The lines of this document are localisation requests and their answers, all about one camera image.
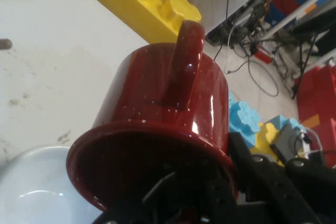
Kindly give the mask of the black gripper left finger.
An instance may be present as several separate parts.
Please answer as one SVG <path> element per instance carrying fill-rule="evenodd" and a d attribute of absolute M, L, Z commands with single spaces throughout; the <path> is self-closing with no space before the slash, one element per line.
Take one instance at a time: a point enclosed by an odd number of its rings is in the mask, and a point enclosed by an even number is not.
<path fill-rule="evenodd" d="M 237 223 L 228 177 L 218 170 L 171 172 L 145 193 L 131 193 L 94 223 Z"/>

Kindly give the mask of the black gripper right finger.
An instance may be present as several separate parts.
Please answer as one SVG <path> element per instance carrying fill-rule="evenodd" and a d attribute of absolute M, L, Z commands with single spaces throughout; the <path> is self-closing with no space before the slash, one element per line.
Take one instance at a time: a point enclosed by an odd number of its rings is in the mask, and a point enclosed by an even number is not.
<path fill-rule="evenodd" d="M 240 133 L 229 134 L 236 167 L 243 223 L 335 223 L 335 169 L 293 158 L 280 166 L 251 154 Z"/>

